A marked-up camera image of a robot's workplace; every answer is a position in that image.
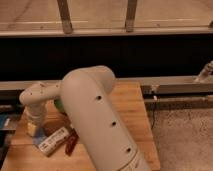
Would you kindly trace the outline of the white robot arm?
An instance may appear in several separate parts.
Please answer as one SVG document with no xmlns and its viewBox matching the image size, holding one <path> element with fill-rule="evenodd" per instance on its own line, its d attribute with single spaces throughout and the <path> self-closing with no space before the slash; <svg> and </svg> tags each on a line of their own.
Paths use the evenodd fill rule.
<svg viewBox="0 0 213 171">
<path fill-rule="evenodd" d="M 24 106 L 60 99 L 96 171 L 151 171 L 143 152 L 109 99 L 116 77 L 107 66 L 79 68 L 48 87 L 32 85 Z"/>
</svg>

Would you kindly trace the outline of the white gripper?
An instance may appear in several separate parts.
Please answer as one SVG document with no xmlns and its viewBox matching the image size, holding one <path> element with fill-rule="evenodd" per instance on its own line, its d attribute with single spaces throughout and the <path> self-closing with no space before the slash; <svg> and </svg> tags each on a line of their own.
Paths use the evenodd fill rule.
<svg viewBox="0 0 213 171">
<path fill-rule="evenodd" d="M 27 116 L 27 133 L 34 137 L 39 128 L 43 126 L 47 113 L 44 103 L 30 105 L 25 110 Z"/>
</svg>

